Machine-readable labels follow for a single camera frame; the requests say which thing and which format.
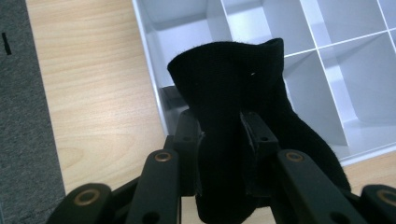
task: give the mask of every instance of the box compartment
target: box compartment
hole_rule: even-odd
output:
[[[376,1],[301,1],[318,47],[385,31]]]
[[[393,0],[133,0],[165,134],[187,108],[166,66],[214,41],[285,41],[296,113],[343,164],[396,150]]]

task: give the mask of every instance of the gray carpet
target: gray carpet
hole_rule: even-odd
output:
[[[0,1],[0,223],[45,223],[64,197],[24,0]]]

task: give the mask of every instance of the black fabric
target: black fabric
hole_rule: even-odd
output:
[[[282,77],[283,40],[260,45],[215,42],[190,49],[168,64],[180,94],[198,118],[205,138],[199,148],[200,219],[241,223],[258,201],[246,196],[239,166],[239,112],[262,117],[282,148],[307,153],[337,186],[347,177],[329,146],[293,112]]]

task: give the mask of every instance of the white grid organizer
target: white grid organizer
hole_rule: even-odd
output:
[[[294,110],[343,165],[396,150],[395,0],[133,0],[165,134],[186,105],[169,107],[166,66],[214,41],[285,41]]]

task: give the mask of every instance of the gray fabric surface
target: gray fabric surface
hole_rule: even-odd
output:
[[[0,0],[0,204],[4,221],[45,223],[64,197],[24,0]]]

